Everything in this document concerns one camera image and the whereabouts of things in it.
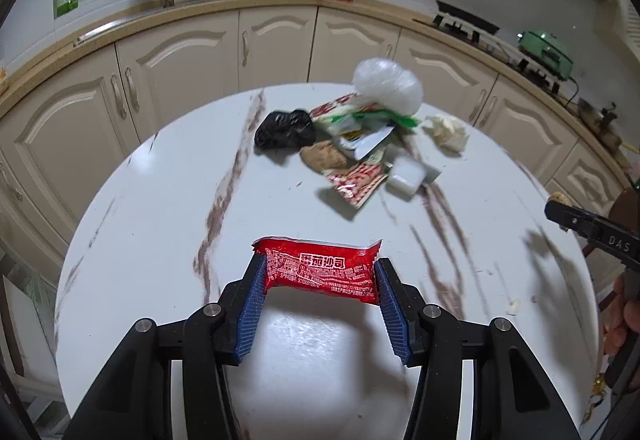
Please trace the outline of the person's right hand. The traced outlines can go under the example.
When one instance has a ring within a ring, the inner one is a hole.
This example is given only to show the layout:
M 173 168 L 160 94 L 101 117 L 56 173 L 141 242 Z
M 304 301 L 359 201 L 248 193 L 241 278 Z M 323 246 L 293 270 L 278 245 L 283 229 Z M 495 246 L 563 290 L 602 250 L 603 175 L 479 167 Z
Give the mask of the person's right hand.
M 608 325 L 605 326 L 604 353 L 607 356 L 616 356 L 627 336 L 627 326 L 624 320 L 626 298 L 623 274 L 616 278 L 613 291 L 615 297 L 608 307 Z

